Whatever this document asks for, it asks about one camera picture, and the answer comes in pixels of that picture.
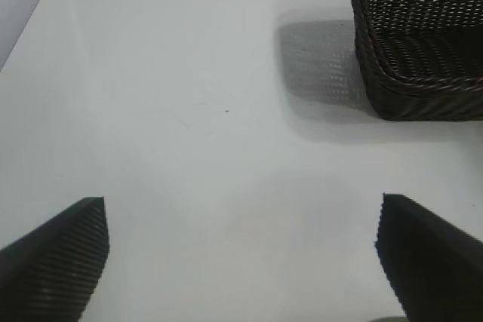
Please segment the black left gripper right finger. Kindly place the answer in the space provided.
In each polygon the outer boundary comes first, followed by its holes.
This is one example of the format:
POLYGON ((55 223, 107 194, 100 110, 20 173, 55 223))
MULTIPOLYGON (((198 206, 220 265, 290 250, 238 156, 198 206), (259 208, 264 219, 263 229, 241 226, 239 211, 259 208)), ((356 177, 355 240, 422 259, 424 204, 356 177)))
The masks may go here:
POLYGON ((375 242, 409 321, 482 319, 482 242, 416 201, 385 194, 375 242))

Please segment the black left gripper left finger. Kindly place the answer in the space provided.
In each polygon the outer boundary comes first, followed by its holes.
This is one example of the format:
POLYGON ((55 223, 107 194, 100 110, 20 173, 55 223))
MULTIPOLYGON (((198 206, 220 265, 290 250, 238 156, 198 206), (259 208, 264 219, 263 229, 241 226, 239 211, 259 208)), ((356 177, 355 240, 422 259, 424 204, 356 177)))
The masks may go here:
POLYGON ((104 199, 75 202, 1 250, 1 319, 80 320, 108 255, 104 199))

